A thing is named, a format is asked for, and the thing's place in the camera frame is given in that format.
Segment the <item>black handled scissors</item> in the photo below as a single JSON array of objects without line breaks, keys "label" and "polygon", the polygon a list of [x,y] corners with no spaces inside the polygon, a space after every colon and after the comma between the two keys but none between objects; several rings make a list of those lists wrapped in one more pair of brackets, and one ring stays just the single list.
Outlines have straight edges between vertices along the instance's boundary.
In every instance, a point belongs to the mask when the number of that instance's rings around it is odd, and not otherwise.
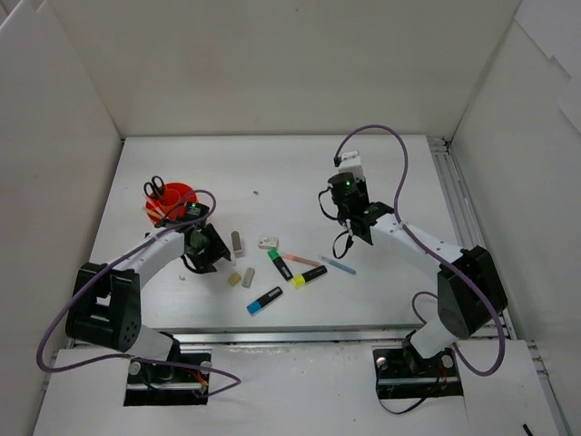
[{"label": "black handled scissors", "polygon": [[152,200],[160,200],[166,191],[166,185],[163,178],[154,175],[149,181],[143,184],[143,193]]}]

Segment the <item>red slim highlighter pen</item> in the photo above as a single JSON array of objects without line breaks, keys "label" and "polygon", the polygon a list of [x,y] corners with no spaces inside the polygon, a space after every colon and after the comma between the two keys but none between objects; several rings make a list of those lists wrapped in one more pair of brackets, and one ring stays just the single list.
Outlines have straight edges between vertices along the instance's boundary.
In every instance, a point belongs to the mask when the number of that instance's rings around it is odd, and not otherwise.
[{"label": "red slim highlighter pen", "polygon": [[158,223],[163,217],[164,212],[160,209],[157,205],[150,203],[149,206],[152,208],[153,212],[155,213],[154,221]]}]

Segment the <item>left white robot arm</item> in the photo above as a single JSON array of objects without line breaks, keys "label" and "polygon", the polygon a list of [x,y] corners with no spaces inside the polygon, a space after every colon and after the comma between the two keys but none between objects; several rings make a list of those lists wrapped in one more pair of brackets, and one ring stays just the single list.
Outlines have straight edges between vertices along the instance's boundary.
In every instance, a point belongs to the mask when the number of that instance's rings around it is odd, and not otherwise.
[{"label": "left white robot arm", "polygon": [[176,218],[165,219],[121,261],[86,263],[76,277],[75,303],[68,310],[68,337],[89,342],[132,358],[149,361],[159,380],[173,380],[181,371],[179,342],[170,334],[143,325],[141,292],[162,269],[180,260],[195,274],[215,273],[215,264],[229,261],[231,252],[207,222],[212,208],[188,202]]}]

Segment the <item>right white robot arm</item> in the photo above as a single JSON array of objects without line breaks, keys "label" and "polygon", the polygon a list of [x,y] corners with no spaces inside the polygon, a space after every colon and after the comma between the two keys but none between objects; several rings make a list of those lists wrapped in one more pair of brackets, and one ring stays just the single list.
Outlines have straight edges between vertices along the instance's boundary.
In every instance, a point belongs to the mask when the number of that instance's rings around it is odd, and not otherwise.
[{"label": "right white robot arm", "polygon": [[500,314],[507,295],[491,254],[481,246],[471,249],[445,243],[405,224],[396,210],[382,202],[370,202],[365,183],[352,173],[337,173],[328,180],[336,221],[350,239],[388,250],[423,272],[437,285],[437,314],[403,342],[401,361],[413,374],[430,368],[435,356],[459,340],[470,338],[488,322],[497,327],[499,351],[494,372],[504,359]]}]

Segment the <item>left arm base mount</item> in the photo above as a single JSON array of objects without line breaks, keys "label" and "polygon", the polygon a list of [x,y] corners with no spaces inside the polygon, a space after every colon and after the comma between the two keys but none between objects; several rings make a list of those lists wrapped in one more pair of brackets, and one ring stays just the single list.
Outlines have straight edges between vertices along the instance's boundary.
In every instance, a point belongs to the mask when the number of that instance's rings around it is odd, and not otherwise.
[{"label": "left arm base mount", "polygon": [[132,360],[126,378],[123,406],[206,405],[209,381],[208,371]]}]

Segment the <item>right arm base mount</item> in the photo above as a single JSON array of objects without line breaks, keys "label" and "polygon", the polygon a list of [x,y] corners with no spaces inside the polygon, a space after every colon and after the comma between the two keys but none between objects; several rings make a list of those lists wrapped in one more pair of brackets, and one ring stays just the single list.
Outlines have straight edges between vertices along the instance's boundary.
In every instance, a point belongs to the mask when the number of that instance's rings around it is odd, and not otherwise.
[{"label": "right arm base mount", "polygon": [[416,332],[408,333],[397,347],[372,350],[376,396],[381,408],[394,416],[411,413],[428,400],[464,395],[451,348],[423,359],[411,346]]}]

